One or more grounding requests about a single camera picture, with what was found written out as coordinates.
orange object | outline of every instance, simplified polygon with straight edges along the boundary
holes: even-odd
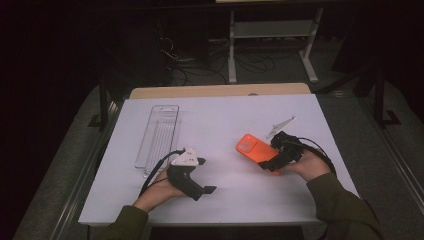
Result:
[[[236,149],[255,163],[269,161],[278,151],[251,134],[246,134],[237,143]]]

white tabletop surface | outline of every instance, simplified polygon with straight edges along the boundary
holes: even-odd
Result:
[[[283,130],[309,138],[332,159],[342,185],[357,195],[319,103],[313,94],[127,100],[87,197],[79,222],[107,224],[138,197],[145,181],[134,163],[150,111],[179,105],[178,149],[194,148],[206,159],[191,173],[202,187],[217,186],[198,201],[172,199],[149,215],[152,225],[258,225],[316,222],[315,204],[296,174],[271,174],[235,150],[246,133],[269,143],[274,124],[295,116]]]

white device part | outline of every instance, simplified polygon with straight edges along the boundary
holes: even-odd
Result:
[[[288,120],[286,120],[286,121],[284,121],[284,122],[281,122],[281,123],[279,123],[279,124],[277,124],[277,125],[274,125],[273,127],[272,127],[272,129],[271,129],[271,131],[266,135],[266,138],[267,139],[269,139],[269,138],[272,138],[272,137],[274,137],[277,133],[279,133],[285,126],[287,126],[287,124],[289,124],[291,121],[293,121],[293,120],[295,120],[296,119],[296,117],[295,116],[292,116],[290,119],[288,119]]]
[[[189,148],[176,159],[172,160],[171,164],[174,166],[198,166],[199,161],[197,160],[196,151],[193,148]]]

hand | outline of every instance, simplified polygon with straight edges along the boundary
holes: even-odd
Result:
[[[133,203],[134,207],[149,213],[171,198],[186,196],[168,181],[167,169],[159,173],[150,187]]]
[[[289,163],[281,170],[295,172],[306,182],[331,172],[328,165],[321,158],[306,149],[303,150],[303,156],[299,161]]]

sleeve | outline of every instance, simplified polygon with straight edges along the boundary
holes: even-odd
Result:
[[[368,205],[346,191],[332,173],[307,183],[316,204],[316,217],[327,223],[327,239],[383,239]]]
[[[134,206],[124,206],[116,221],[106,227],[94,240],[139,240],[148,214]]]

